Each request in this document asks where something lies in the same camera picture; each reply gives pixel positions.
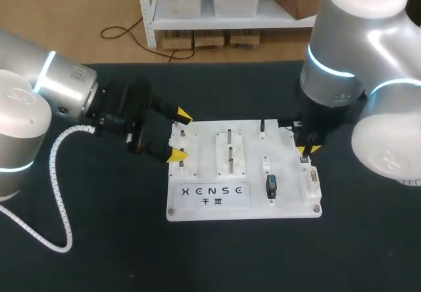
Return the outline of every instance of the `xense logo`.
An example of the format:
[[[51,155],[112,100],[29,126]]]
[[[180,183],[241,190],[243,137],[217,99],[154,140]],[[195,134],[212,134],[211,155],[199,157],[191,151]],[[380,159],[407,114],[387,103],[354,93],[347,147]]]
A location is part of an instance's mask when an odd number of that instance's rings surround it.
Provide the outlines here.
[[[223,187],[221,191],[223,195],[227,195],[230,193],[230,189],[228,187]],[[243,188],[236,187],[235,192],[243,193]],[[197,195],[216,195],[216,188],[196,188],[192,190],[190,190],[190,188],[182,189],[182,195],[190,195],[190,193],[196,193]]]

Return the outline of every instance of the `cable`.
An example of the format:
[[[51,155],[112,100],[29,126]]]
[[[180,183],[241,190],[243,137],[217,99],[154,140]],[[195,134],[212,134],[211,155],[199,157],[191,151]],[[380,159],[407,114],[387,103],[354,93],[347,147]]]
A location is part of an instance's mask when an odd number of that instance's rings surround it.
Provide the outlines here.
[[[132,24],[129,28],[125,28],[125,27],[121,27],[121,26],[106,27],[106,28],[104,28],[104,29],[101,30],[101,33],[100,33],[101,34],[101,38],[103,38],[103,39],[118,39],[119,37],[124,36],[125,34],[130,34],[132,36],[133,40],[136,42],[136,44],[138,46],[140,46],[145,51],[151,52],[151,53],[156,54],[156,55],[160,55],[162,57],[169,58],[168,63],[170,63],[172,59],[176,59],[176,60],[188,60],[188,59],[192,58],[195,55],[195,50],[193,48],[191,48],[191,54],[188,57],[175,57],[174,54],[176,52],[181,51],[181,50],[174,50],[174,52],[172,52],[171,55],[168,55],[168,54],[165,54],[165,53],[160,53],[160,52],[152,51],[152,50],[144,47],[142,44],[140,44],[140,42],[133,35],[133,32],[130,31],[131,29],[133,29],[134,27],[136,27],[138,24],[140,24],[142,20],[143,20],[143,17],[141,17],[138,21],[136,21],[134,24]],[[115,36],[104,36],[104,33],[107,30],[110,30],[110,29],[120,29],[120,30],[123,30],[123,31],[122,31],[121,34],[117,34]]]
[[[51,178],[51,186],[53,187],[54,197],[57,202],[57,206],[60,211],[61,220],[63,221],[64,230],[66,232],[66,239],[67,243],[64,247],[59,247],[48,240],[46,240],[44,237],[42,237],[39,233],[34,231],[29,225],[27,225],[25,222],[23,222],[19,217],[14,215],[11,211],[6,209],[3,205],[0,205],[0,212],[6,214],[9,218],[11,218],[14,222],[19,224],[21,228],[23,228],[25,231],[27,231],[29,234],[35,237],[39,242],[41,242],[46,247],[50,248],[52,251],[55,251],[57,253],[67,253],[73,245],[73,235],[72,235],[72,229],[70,228],[70,223],[68,221],[66,209],[64,207],[64,203],[61,199],[61,193],[59,189],[59,183],[57,182],[57,176],[55,173],[55,159],[57,155],[57,150],[59,149],[59,146],[61,142],[70,134],[78,131],[83,132],[89,132],[91,134],[94,133],[95,128],[93,126],[72,126],[66,131],[64,131],[58,138],[56,138],[53,147],[51,148],[50,152],[50,161],[49,161],[49,171],[50,171],[50,178]]]

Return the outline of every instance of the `white acrylic board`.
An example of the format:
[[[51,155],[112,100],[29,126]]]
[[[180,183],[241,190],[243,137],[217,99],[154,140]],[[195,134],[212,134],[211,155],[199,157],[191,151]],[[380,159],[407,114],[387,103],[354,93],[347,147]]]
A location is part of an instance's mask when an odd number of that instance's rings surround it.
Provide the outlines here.
[[[230,145],[228,129],[232,130]],[[266,120],[264,132],[260,132],[260,120],[173,125],[170,145],[183,148],[189,156],[183,167],[178,162],[169,165],[168,220],[319,217],[317,169],[311,163],[301,163],[292,135],[279,128],[276,120]],[[266,194],[267,174],[275,175],[278,185],[272,201]]]

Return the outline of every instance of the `black power cord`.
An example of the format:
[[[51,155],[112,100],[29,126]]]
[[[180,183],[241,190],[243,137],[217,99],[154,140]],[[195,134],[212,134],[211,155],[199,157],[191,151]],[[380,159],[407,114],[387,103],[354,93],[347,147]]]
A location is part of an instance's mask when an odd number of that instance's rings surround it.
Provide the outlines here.
[[[130,31],[131,29],[136,27],[138,24],[140,24],[142,22],[142,20],[143,20],[143,17],[141,17],[138,21],[136,21],[134,24],[132,24],[129,28],[125,28],[125,27],[121,27],[121,26],[106,27],[106,28],[101,30],[101,38],[103,38],[103,39],[118,39],[119,37],[124,36],[125,34],[130,34],[132,36],[133,40],[137,43],[137,45],[140,46],[145,51],[151,52],[153,54],[160,55],[162,57],[168,57],[168,63],[170,63],[172,59],[187,60],[187,59],[191,59],[194,56],[195,50],[193,48],[191,48],[191,55],[190,56],[188,56],[188,57],[175,57],[174,54],[176,54],[176,52],[178,52],[180,50],[174,50],[174,52],[172,52],[171,55],[168,55],[168,54],[164,54],[164,53],[155,52],[155,51],[149,50],[148,48],[144,47],[142,44],[140,44],[140,42],[133,35],[133,32]],[[104,36],[104,33],[106,31],[110,30],[110,29],[120,29],[120,30],[123,30],[123,31],[122,31],[121,34],[117,34],[115,36]]]

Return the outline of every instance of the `glowing blue light ring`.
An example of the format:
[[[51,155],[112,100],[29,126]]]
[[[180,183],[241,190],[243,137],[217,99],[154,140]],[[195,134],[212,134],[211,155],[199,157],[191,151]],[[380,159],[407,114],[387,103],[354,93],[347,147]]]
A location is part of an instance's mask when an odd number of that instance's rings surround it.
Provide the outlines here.
[[[325,72],[327,72],[329,74],[341,76],[341,77],[355,77],[355,75],[353,75],[351,73],[338,72],[337,70],[332,70],[331,68],[328,68],[327,66],[324,66],[322,63],[320,63],[314,57],[313,53],[311,53],[310,45],[309,45],[309,55],[310,55],[310,58],[312,59],[312,61],[315,63],[315,65],[317,65],[318,67],[320,67],[321,69],[323,69]]]
[[[53,62],[55,54],[56,54],[55,51],[51,51],[50,53],[48,53],[47,60],[45,60],[44,66],[42,66],[41,72],[39,73],[37,82],[36,82],[35,87],[34,87],[34,91],[36,93],[39,92],[39,90],[42,87],[42,81],[44,80],[45,75],[47,74],[47,71],[48,71],[48,69],[51,65],[51,62]]]
[[[32,161],[29,164],[27,164],[27,165],[25,165],[23,167],[19,167],[19,168],[0,168],[0,172],[21,172],[21,171],[23,171],[23,170],[28,169],[29,167],[31,167],[31,165],[33,163],[34,162]]]
[[[387,85],[393,85],[393,84],[411,84],[411,85],[415,85],[415,86],[421,86],[421,81],[420,80],[410,80],[410,79],[400,79],[400,80],[388,80],[387,82],[381,83],[379,86],[377,86],[376,88],[373,89],[373,91],[371,92],[370,96],[375,93],[377,90],[379,90],[380,88],[387,86]]]

